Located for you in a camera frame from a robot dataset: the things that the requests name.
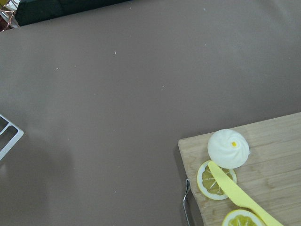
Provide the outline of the white onion half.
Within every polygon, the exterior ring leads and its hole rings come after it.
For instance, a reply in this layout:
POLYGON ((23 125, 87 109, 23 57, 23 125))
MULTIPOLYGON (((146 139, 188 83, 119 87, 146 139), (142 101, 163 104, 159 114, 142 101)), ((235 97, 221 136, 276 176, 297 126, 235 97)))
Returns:
POLYGON ((211 160, 225 169, 242 166, 250 154, 247 140, 231 129, 222 129, 213 133, 209 138, 207 150, 211 160))

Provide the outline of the lemon slice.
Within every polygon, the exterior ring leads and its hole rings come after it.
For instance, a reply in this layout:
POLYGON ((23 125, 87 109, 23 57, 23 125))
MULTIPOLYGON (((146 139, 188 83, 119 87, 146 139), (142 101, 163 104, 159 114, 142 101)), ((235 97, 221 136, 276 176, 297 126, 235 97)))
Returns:
POLYGON ((228 198, 225 192, 219 187, 214 176, 212 175, 209 164, 210 161, 204 162, 197 172, 197 187, 199 191, 209 199, 221 201, 228 198))
POLYGON ((246 210, 233 210, 226 215, 222 226, 265 226, 255 214, 246 210))

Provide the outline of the bamboo cutting board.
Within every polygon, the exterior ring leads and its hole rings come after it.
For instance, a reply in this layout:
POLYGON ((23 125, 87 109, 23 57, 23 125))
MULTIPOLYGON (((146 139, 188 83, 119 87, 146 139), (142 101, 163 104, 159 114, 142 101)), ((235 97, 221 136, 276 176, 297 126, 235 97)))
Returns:
MULTIPOLYGON (((290 114, 235 128, 250 147, 244 165, 235 170, 237 184, 285 226, 301 223, 301 115, 290 114)), ((229 199, 205 197, 197 186, 200 165, 209 160, 210 134, 179 140, 178 146, 191 191, 204 225, 219 226, 236 205, 229 199)))

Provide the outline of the black bar on desk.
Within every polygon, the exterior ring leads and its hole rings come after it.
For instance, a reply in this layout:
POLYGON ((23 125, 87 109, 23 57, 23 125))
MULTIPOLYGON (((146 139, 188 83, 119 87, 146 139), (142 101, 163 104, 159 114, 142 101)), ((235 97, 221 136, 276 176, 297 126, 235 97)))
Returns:
POLYGON ((123 2, 126 0, 21 0, 15 19, 24 26, 123 2))

